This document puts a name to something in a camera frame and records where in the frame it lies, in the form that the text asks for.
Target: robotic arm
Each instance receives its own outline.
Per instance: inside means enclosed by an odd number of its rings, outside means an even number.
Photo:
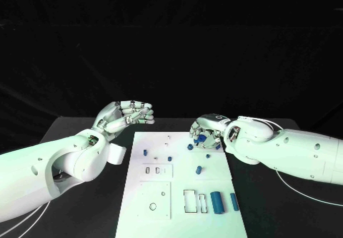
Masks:
[[[110,143],[126,127],[155,123],[152,104],[113,102],[93,128],[61,140],[0,155],[0,222],[23,215],[59,197],[75,185],[93,181],[106,163],[121,164],[126,148]],[[52,166],[64,171],[52,177]]]
[[[274,131],[271,121],[206,114],[191,127],[191,137],[206,136],[201,146],[214,148],[221,143],[225,151],[245,163],[263,162],[271,169],[303,179],[343,185],[343,141],[329,136],[283,129]]]

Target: peg board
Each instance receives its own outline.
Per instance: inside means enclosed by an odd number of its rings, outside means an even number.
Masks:
[[[241,212],[234,210],[231,201],[235,189],[222,146],[218,150],[195,147],[189,151],[192,142],[189,132],[136,132],[117,238],[247,238]],[[149,176],[147,166],[153,173]],[[195,190],[196,213],[185,212],[183,190]],[[214,212],[214,191],[222,195],[221,215]],[[208,213],[201,213],[199,194],[205,194]]]

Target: table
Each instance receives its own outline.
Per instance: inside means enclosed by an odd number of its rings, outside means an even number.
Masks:
[[[270,119],[284,128],[299,129],[291,119]],[[114,238],[126,186],[129,160],[136,131],[189,131],[195,119],[156,119],[155,125],[130,126],[113,143],[127,147],[121,165],[107,164],[93,182],[75,186],[52,200],[48,210],[25,237]],[[55,120],[42,143],[75,135],[91,127],[94,118]],[[261,163],[248,165],[227,154],[232,172],[240,208],[250,238],[340,237],[343,208],[328,205],[296,193],[277,173]],[[329,202],[343,204],[343,186],[296,178],[280,173],[287,183],[303,193]],[[31,227],[41,211],[3,237],[19,237]],[[0,233],[23,218],[0,223]]]

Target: rectangular hole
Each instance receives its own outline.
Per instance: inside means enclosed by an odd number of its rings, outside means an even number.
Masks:
[[[185,212],[196,213],[196,198],[195,198],[195,190],[183,190],[185,196]]]
[[[199,194],[199,200],[201,200],[201,211],[202,213],[208,213],[205,194]]]

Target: white tag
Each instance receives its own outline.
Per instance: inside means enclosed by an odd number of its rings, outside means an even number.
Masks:
[[[225,124],[227,122],[230,122],[230,121],[231,121],[231,120],[227,118],[227,119],[224,119],[224,120],[219,121],[219,124],[224,125],[224,124]]]

